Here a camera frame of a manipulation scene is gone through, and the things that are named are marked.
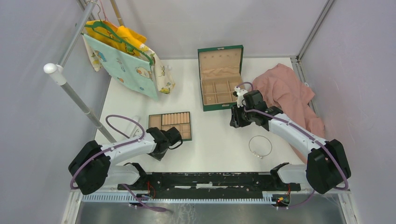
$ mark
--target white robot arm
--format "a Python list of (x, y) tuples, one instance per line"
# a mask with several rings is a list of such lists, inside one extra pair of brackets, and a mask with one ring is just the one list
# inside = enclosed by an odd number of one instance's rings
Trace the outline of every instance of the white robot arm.
[(69, 165), (69, 172), (81, 192), (88, 195), (106, 185), (134, 184), (140, 177), (140, 165), (129, 163), (120, 166), (119, 163), (141, 154), (148, 154), (160, 161), (170, 146), (179, 141), (180, 145), (183, 143), (175, 127), (168, 131), (149, 128), (146, 133), (144, 137), (103, 146), (96, 141), (88, 142)]
[(254, 122), (285, 139), (307, 158), (307, 165), (284, 163), (272, 170), (283, 183), (310, 184), (324, 194), (351, 176), (339, 141), (320, 138), (293, 122), (281, 109), (268, 108), (258, 90), (247, 92), (236, 87), (234, 95), (238, 100), (231, 108), (231, 126), (244, 127)]

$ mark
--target yellow cloth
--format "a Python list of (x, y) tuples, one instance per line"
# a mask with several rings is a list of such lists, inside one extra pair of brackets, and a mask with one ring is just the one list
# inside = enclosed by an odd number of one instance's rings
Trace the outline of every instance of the yellow cloth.
[[(96, 21), (88, 21), (86, 24), (92, 25)], [(108, 21), (102, 21), (102, 22), (105, 23), (108, 27), (110, 27), (115, 32), (115, 34), (117, 36), (124, 39), (125, 41), (127, 41), (129, 44), (131, 44), (135, 48), (139, 49), (140, 51), (145, 52), (145, 51), (149, 50), (147, 48), (147, 46), (144, 45), (144, 42), (146, 42), (146, 40), (147, 40), (147, 38), (145, 36), (142, 36), (142, 35), (138, 34), (137, 32), (135, 32), (125, 26), (116, 27), (115, 25), (113, 25), (112, 23), (110, 23)], [(95, 31), (93, 31), (91, 28), (85, 28), (85, 29), (89, 36), (95, 38), (96, 40), (98, 40), (102, 43), (112, 46), (113, 48), (118, 49), (124, 53), (130, 54), (133, 56), (140, 56), (139, 52), (131, 49), (125, 43), (118, 43), (110, 38), (102, 36), (102, 35), (96, 33)], [(115, 39), (113, 37), (113, 35), (110, 32), (108, 32), (105, 28), (96, 27), (95, 30)]]

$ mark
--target beige velvet lining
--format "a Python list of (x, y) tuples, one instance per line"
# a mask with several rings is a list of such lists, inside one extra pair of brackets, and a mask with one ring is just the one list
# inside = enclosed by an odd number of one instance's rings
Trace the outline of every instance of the beige velvet lining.
[(242, 83), (241, 52), (241, 49), (226, 49), (199, 53), (204, 105), (236, 102), (232, 93), (234, 87)]
[(175, 127), (180, 132), (182, 139), (191, 138), (190, 112), (150, 115), (148, 126), (158, 127), (164, 131)]

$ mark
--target silver bracelet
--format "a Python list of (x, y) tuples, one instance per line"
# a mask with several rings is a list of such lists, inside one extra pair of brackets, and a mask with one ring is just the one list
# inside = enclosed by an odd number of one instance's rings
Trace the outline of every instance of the silver bracelet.
[[(269, 151), (269, 153), (267, 153), (266, 155), (259, 155), (258, 153), (252, 151), (252, 149), (250, 148), (250, 142), (251, 142), (255, 137), (263, 137), (263, 138), (265, 138), (265, 139), (267, 139), (267, 140), (269, 141), (269, 143), (270, 143), (270, 145), (271, 145), (271, 150)], [(249, 150), (250, 150), (250, 152), (251, 152), (253, 155), (255, 155), (255, 156), (259, 157), (260, 159), (262, 159), (264, 156), (267, 156), (267, 155), (271, 154), (271, 152), (272, 152), (272, 143), (271, 143), (271, 141), (270, 141), (267, 137), (262, 136), (262, 135), (256, 135), (256, 136), (253, 136), (253, 137), (250, 139), (250, 141), (249, 141)]]

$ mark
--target hanger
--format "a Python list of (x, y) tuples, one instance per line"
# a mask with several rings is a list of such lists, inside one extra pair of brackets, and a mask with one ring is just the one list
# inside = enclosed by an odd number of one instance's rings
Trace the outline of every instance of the hanger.
[[(109, 38), (109, 39), (111, 39), (111, 40), (113, 40), (113, 41), (115, 41), (115, 42), (117, 42), (117, 43), (124, 43), (124, 44), (126, 44), (128, 47), (130, 47), (130, 48), (136, 50), (137, 52), (141, 53), (142, 55), (144, 55), (144, 56), (148, 59), (148, 61), (149, 61), (149, 63), (150, 63), (150, 66), (153, 65), (154, 62), (153, 62), (153, 60), (152, 60), (148, 55), (146, 55), (145, 53), (143, 53), (142, 51), (140, 51), (139, 49), (137, 49), (136, 47), (134, 47), (132, 44), (126, 42), (126, 41), (125, 41), (124, 39), (122, 39), (121, 37), (117, 36), (117, 35), (115, 34), (115, 32), (114, 32), (108, 25), (106, 25), (106, 24), (102, 21), (102, 19), (101, 19), (100, 16), (99, 16), (99, 13), (100, 13), (100, 11), (101, 11), (101, 8), (100, 8), (100, 6), (99, 6), (99, 4), (98, 4), (97, 2), (94, 2), (94, 1), (87, 1), (87, 3), (88, 3), (88, 2), (93, 2), (93, 3), (95, 3), (95, 4), (99, 7), (99, 12), (98, 12), (99, 21), (95, 21), (92, 25), (85, 25), (85, 27), (91, 28), (95, 33), (100, 34), (100, 35), (102, 35), (102, 36), (105, 36), (105, 37), (107, 37), (107, 38)], [(97, 27), (102, 27), (102, 28), (106, 29), (107, 31), (109, 31), (109, 32), (114, 36), (114, 38), (112, 38), (111, 36), (108, 36), (108, 35), (106, 35), (106, 34), (103, 34), (103, 33), (99, 32), (99, 31), (95, 30), (95, 28), (97, 28)]]

